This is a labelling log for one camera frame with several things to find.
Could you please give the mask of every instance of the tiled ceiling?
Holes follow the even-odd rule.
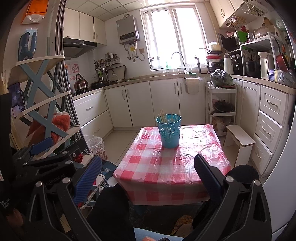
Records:
[[[144,0],[67,0],[66,7],[103,21],[145,6]]]

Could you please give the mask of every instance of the frying pan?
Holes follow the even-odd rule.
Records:
[[[277,42],[276,39],[274,39],[274,40],[276,41],[276,44],[279,48],[279,53],[280,53],[279,55],[276,56],[276,63],[278,64],[279,69],[281,71],[287,72],[289,69],[288,61],[287,61],[285,55],[281,52],[281,48],[279,46],[279,43]]]
[[[213,115],[217,112],[234,112],[234,106],[225,100],[219,100],[214,103],[215,110],[210,113],[210,115]]]

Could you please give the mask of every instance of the water heater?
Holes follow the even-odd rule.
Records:
[[[136,19],[132,15],[125,15],[123,19],[117,20],[116,24],[120,44],[127,44],[132,43],[134,40],[140,40]]]

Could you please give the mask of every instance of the red and white checkered tablecloth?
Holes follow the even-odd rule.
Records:
[[[181,126],[180,145],[162,147],[158,127],[142,128],[113,173],[135,205],[201,202],[208,194],[194,169],[194,157],[225,175],[231,166],[212,125]]]

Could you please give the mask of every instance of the blue plastic basket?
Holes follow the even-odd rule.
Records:
[[[165,148],[175,148],[179,145],[182,118],[176,114],[173,114],[173,119],[172,114],[167,114],[166,118],[168,123],[161,123],[160,118],[156,118],[161,143]]]

